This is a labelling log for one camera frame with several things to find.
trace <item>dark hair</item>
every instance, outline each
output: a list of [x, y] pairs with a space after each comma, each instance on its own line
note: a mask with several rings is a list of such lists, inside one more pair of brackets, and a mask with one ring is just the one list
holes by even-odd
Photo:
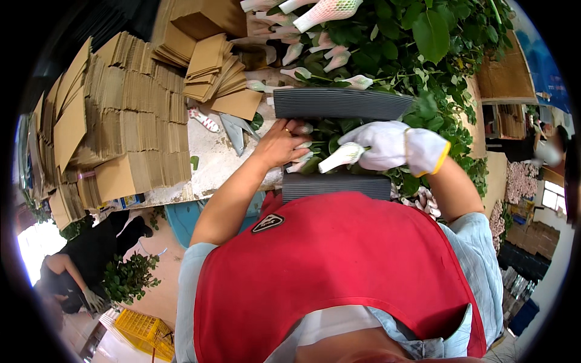
[[561, 141], [561, 147], [563, 148], [563, 152], [567, 152], [567, 144], [569, 143], [569, 134], [567, 130], [562, 126], [557, 126], [557, 133], [554, 136], [558, 136]]

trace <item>red apron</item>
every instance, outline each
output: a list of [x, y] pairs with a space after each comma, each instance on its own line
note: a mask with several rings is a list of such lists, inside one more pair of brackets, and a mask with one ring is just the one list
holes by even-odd
[[193, 313], [200, 363], [263, 362], [296, 321], [342, 305], [384, 310], [424, 340], [449, 337], [472, 303], [468, 355], [484, 355], [476, 301], [428, 215], [357, 192], [276, 207], [206, 257]]

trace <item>apron logo patch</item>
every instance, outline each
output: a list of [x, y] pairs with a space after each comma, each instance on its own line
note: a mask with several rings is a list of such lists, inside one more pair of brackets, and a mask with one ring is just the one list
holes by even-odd
[[267, 229], [276, 227], [277, 225], [283, 224], [285, 217], [278, 214], [269, 214], [264, 217], [260, 223], [258, 223], [254, 228], [252, 228], [252, 233], [258, 233], [266, 231]]

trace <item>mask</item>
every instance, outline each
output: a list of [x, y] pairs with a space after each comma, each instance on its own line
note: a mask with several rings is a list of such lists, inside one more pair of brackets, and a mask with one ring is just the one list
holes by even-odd
[[563, 159], [563, 155], [549, 141], [539, 141], [537, 143], [535, 156], [544, 160], [549, 166], [552, 167], [559, 165]]

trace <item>gray glove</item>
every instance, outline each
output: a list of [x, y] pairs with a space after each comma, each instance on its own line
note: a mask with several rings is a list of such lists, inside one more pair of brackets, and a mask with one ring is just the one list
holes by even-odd
[[103, 298], [91, 291], [89, 287], [85, 287], [83, 295], [85, 296], [85, 299], [87, 299], [89, 308], [96, 311], [100, 311], [103, 308]]

